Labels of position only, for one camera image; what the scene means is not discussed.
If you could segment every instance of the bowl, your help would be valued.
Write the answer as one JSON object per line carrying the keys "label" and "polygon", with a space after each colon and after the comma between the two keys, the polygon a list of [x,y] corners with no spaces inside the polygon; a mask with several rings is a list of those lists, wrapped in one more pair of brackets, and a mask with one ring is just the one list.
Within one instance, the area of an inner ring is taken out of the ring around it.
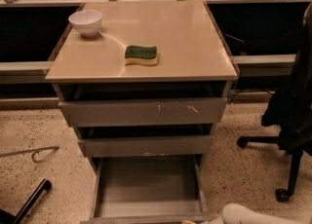
{"label": "bowl", "polygon": [[101,27],[102,14],[96,10],[83,10],[72,14],[69,22],[72,27],[84,36],[93,36]]}

